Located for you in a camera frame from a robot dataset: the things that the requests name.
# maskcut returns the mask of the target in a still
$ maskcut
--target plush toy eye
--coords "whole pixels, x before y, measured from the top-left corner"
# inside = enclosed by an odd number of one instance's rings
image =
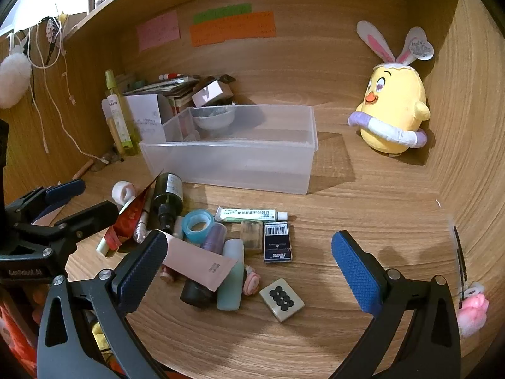
[[[384,85],[386,84],[386,80],[384,78],[379,78],[377,81],[377,85],[375,86],[375,90],[379,92],[384,88]]]

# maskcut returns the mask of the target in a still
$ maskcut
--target green sticky note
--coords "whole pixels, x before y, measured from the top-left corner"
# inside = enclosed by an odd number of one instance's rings
[[[248,14],[253,12],[250,3],[227,5],[225,7],[213,8],[202,11],[193,16],[193,24],[200,24],[204,21],[217,20],[218,18],[231,17],[232,15]]]

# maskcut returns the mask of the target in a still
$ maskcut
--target plastic container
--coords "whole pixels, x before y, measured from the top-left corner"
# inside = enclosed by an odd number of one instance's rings
[[[222,123],[215,123],[219,116]],[[202,122],[206,117],[213,123]],[[163,129],[166,143],[140,143],[153,175],[170,171],[183,182],[307,193],[318,149],[310,106],[186,108],[163,124]]]

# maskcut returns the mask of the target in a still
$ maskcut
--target screw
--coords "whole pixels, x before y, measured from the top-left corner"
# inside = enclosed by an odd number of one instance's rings
[[[107,280],[110,278],[110,276],[112,275],[112,271],[110,269],[102,269],[99,273],[98,273],[98,277],[101,279],[101,280]]]
[[[388,269],[387,276],[391,280],[398,280],[398,279],[400,279],[401,273],[400,273],[400,271],[397,271],[396,269]]]
[[[435,280],[436,282],[439,284],[439,285],[445,285],[445,278],[442,276],[442,275],[437,275],[435,277]]]
[[[65,277],[63,275],[58,275],[56,278],[52,280],[52,283],[54,285],[61,285],[63,281],[65,280]]]

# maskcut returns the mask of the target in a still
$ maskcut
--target white heart-shaped tag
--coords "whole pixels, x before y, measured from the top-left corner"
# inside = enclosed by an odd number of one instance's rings
[[[428,41],[420,40],[418,38],[411,41],[408,45],[408,50],[415,58],[423,61],[433,58],[433,55],[435,54],[433,46]]]

